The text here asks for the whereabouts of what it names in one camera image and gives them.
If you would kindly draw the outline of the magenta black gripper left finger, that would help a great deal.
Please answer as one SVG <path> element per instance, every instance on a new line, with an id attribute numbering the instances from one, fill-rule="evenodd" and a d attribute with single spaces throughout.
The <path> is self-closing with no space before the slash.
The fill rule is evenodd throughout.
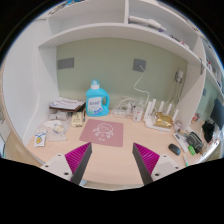
<path id="1" fill-rule="evenodd" d="M 92 154 L 92 144 L 86 143 L 67 154 L 58 153 L 41 166 L 56 176 L 76 185 L 82 181 L 83 174 Z"/>

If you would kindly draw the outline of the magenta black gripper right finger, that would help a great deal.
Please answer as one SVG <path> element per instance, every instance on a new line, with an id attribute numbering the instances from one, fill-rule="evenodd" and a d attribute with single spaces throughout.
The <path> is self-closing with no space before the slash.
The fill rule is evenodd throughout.
<path id="1" fill-rule="evenodd" d="M 132 153 L 144 185 L 180 170 L 180 166 L 169 155 L 159 155 L 140 144 L 133 144 Z"/>

